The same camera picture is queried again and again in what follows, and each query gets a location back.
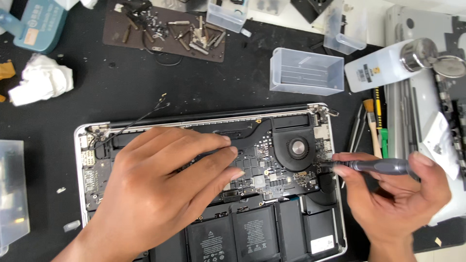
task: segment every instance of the wooden brush handle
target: wooden brush handle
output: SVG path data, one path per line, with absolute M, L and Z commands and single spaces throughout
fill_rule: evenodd
M 382 158 L 382 151 L 378 142 L 376 123 L 369 123 L 370 134 L 372 136 L 372 147 L 374 148 L 374 156 Z

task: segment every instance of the hand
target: hand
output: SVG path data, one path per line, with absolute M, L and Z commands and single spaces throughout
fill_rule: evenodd
M 335 161 L 376 159 L 366 153 L 333 155 Z M 342 165 L 333 170 L 346 182 L 351 213 L 372 245 L 390 248 L 406 248 L 409 245 L 412 253 L 411 234 L 429 223 L 432 216 L 450 201 L 451 193 L 445 172 L 434 161 L 419 152 L 411 154 L 408 161 L 411 169 L 421 178 L 421 183 L 409 175 L 370 173 L 379 180 L 382 189 L 393 195 L 393 199 L 370 193 L 358 171 Z
M 238 150 L 230 138 L 152 128 L 116 156 L 94 217 L 56 261 L 132 261 L 196 220 L 231 180 Z M 181 172 L 197 155 L 219 149 Z

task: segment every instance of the right hand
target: right hand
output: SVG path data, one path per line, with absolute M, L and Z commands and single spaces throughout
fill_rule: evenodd
M 335 161 L 377 160 L 366 153 L 339 153 Z M 429 223 L 451 199 L 443 169 L 428 157 L 414 152 L 408 159 L 411 169 L 421 178 L 418 183 L 409 175 L 393 176 L 371 172 L 379 185 L 393 199 L 369 192 L 360 172 L 338 165 L 333 171 L 347 185 L 347 200 L 351 213 L 362 226 L 372 244 L 394 244 L 410 240 L 411 234 Z

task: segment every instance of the black work mat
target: black work mat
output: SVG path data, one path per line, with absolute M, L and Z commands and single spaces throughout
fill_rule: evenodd
M 120 46 L 120 47 L 129 47 L 129 48 L 138 48 L 144 49 L 144 44 L 142 42 L 142 34 L 144 33 L 142 29 L 136 31 L 133 27 L 131 27 L 130 36 L 126 43 L 123 43 L 123 36 L 128 28 L 128 18 L 124 13 L 117 12 L 113 10 L 115 8 L 115 4 L 122 3 L 123 0 L 108 0 L 107 7 L 105 9 L 105 24 L 103 27 L 103 37 L 102 42 L 106 45 L 112 46 Z M 162 21 L 163 23 L 172 22 L 172 21 L 189 21 L 195 26 L 199 26 L 199 21 L 196 19 L 196 16 L 193 14 L 178 12 L 166 8 L 161 7 L 152 7 L 150 9 L 151 13 L 158 12 L 158 20 Z M 172 27 L 175 29 L 175 33 L 179 30 L 185 31 L 189 28 L 189 26 L 174 26 Z M 212 30 L 208 28 L 209 38 L 212 37 L 214 34 L 221 33 L 220 31 Z M 147 38 L 144 39 L 146 46 L 151 49 L 152 47 L 162 48 L 161 52 L 170 53 L 170 54 L 177 54 L 177 55 L 184 55 L 194 58 L 199 58 L 203 60 L 208 60 L 212 62 L 223 62 L 225 57 L 225 40 L 226 36 L 222 40 L 222 42 L 213 50 L 209 50 L 209 54 L 205 55 L 200 53 L 199 51 L 191 50 L 187 51 L 178 40 L 175 40 L 171 34 L 169 37 L 164 37 L 165 41 L 162 41 L 159 38 L 156 38 L 153 43 L 151 43 Z M 189 45 L 189 33 L 187 33 L 183 40 Z

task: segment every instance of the brush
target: brush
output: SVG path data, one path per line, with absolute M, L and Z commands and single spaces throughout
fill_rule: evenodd
M 374 148 L 374 156 L 382 158 L 382 151 L 380 150 L 380 144 L 377 135 L 376 116 L 374 114 L 374 99 L 364 100 L 363 103 L 367 111 L 367 123 L 369 125 L 370 134 L 372 136 L 372 148 Z

